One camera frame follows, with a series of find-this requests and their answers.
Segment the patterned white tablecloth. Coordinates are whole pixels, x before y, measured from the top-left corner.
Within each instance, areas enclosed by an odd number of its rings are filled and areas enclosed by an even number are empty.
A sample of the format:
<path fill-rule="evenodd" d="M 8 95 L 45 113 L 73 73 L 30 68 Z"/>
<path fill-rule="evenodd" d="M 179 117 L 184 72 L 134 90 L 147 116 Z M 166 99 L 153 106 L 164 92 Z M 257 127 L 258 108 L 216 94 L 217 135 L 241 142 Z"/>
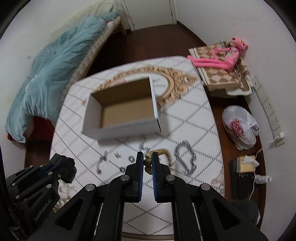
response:
<path fill-rule="evenodd" d="M 159 120 L 162 131 L 148 136 L 124 137 L 98 143 L 81 133 L 82 119 L 90 91 L 117 80 L 142 77 L 152 72 L 156 95 L 161 99 Z M 171 155 L 181 141 L 187 141 L 189 152 L 180 148 L 186 165 L 195 155 L 196 170 L 185 173 L 182 165 L 171 158 L 171 173 L 187 183 L 208 183 L 221 195 L 225 193 L 222 150 L 214 116 L 203 84 L 192 63 L 182 56 L 156 58 L 112 68 L 74 83 L 62 104 L 53 135 L 51 154 L 72 157 L 77 174 L 71 184 L 59 185 L 62 207 L 83 186 L 101 186 L 123 174 L 138 151 L 147 153 L 164 148 Z"/>

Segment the white cardboard box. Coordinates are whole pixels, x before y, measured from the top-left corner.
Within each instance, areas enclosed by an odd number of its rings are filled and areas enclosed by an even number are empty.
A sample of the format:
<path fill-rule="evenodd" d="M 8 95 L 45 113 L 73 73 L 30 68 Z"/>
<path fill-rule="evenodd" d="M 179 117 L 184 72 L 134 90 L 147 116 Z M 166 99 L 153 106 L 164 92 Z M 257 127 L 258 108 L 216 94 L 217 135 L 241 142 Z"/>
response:
<path fill-rule="evenodd" d="M 81 133 L 99 142 L 161 132 L 150 76 L 117 80 L 89 94 Z"/>

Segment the tissue box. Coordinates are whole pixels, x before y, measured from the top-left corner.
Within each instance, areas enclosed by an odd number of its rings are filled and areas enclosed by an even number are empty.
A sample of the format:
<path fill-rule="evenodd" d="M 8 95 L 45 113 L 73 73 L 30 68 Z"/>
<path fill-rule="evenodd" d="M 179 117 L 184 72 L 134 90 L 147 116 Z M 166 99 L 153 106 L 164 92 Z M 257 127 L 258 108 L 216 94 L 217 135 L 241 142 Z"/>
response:
<path fill-rule="evenodd" d="M 255 156 L 240 156 L 230 162 L 230 171 L 235 173 L 249 173 L 254 172 L 255 168 L 259 166 Z"/>

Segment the small white bottle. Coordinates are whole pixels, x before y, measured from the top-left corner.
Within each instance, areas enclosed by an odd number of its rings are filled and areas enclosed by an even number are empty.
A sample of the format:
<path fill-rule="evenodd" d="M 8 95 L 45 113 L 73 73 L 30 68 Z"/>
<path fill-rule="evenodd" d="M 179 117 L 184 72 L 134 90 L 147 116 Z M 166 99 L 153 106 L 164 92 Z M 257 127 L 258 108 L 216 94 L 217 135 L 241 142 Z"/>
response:
<path fill-rule="evenodd" d="M 255 175 L 255 183 L 256 184 L 266 184 L 272 181 L 272 177 L 265 175 L 265 176 L 261 176 L 261 175 Z"/>

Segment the white plastic bag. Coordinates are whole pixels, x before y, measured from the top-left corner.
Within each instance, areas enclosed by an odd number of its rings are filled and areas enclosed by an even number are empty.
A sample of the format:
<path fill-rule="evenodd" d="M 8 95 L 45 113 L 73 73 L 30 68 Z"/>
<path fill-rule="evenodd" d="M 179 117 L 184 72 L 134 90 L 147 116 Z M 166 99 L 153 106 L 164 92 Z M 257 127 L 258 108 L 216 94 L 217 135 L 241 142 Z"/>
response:
<path fill-rule="evenodd" d="M 228 106 L 222 113 L 222 123 L 238 150 L 249 150 L 256 144 L 259 125 L 245 108 Z"/>

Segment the teal blue duvet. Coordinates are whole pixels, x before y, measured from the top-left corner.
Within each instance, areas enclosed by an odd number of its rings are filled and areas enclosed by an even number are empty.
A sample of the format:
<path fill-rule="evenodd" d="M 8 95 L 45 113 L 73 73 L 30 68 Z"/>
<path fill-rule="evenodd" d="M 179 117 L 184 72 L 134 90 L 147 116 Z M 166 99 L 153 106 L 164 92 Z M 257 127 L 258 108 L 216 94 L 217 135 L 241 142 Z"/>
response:
<path fill-rule="evenodd" d="M 56 123 L 74 72 L 106 30 L 107 23 L 118 16 L 117 11 L 87 16 L 42 49 L 6 119 L 5 129 L 12 140 L 25 143 L 29 136 L 26 132 L 36 116 Z"/>

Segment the pink panther plush toy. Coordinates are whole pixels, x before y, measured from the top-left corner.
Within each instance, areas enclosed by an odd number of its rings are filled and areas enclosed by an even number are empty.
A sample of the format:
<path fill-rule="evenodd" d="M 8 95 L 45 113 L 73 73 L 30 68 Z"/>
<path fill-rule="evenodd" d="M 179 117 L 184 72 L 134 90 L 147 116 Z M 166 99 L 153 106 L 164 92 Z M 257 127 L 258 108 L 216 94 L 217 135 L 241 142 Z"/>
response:
<path fill-rule="evenodd" d="M 232 38 L 227 48 L 207 46 L 197 50 L 197 57 L 187 58 L 198 68 L 219 68 L 232 71 L 242 52 L 248 49 L 248 44 L 239 38 Z"/>

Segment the bed with patterned mattress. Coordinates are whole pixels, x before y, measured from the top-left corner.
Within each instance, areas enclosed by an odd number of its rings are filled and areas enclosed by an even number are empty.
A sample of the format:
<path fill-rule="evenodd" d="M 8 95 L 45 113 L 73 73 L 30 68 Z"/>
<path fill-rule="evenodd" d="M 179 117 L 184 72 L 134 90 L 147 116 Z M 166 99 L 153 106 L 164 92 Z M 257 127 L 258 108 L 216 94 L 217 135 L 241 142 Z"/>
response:
<path fill-rule="evenodd" d="M 107 41 L 107 39 L 114 34 L 115 32 L 122 32 L 126 34 L 125 29 L 123 27 L 123 24 L 121 22 L 121 17 L 117 16 L 114 20 L 109 21 L 106 24 L 105 30 L 100 34 L 100 36 L 95 40 L 93 45 L 90 47 L 89 51 L 87 52 L 86 56 L 83 58 L 83 60 L 80 62 L 78 67 L 73 72 L 70 80 L 65 85 L 62 95 L 59 101 L 59 107 L 62 106 L 64 99 L 66 98 L 66 95 L 70 89 L 70 87 L 78 82 L 79 80 L 86 77 L 92 63 L 94 62 L 95 58 L 97 57 L 99 51 Z"/>

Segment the white door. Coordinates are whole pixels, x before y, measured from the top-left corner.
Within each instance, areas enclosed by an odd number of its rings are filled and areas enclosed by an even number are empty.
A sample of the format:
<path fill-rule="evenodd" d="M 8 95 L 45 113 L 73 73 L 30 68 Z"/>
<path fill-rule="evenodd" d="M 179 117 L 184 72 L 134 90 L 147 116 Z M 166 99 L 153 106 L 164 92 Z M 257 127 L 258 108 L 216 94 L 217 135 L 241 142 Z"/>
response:
<path fill-rule="evenodd" d="M 132 31 L 177 23 L 175 1 L 121 1 Z"/>

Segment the white wall power strip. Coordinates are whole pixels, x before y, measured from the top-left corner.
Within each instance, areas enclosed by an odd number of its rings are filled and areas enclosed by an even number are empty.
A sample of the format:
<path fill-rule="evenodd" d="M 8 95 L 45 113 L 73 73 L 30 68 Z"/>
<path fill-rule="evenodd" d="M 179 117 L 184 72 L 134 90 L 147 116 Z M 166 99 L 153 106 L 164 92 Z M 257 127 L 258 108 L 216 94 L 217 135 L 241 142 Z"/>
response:
<path fill-rule="evenodd" d="M 269 98 L 264 85 L 260 82 L 257 76 L 254 76 L 251 81 L 273 135 L 271 145 L 274 147 L 279 147 L 285 143 L 285 132 L 280 124 L 280 119 L 278 118 L 276 109 Z"/>

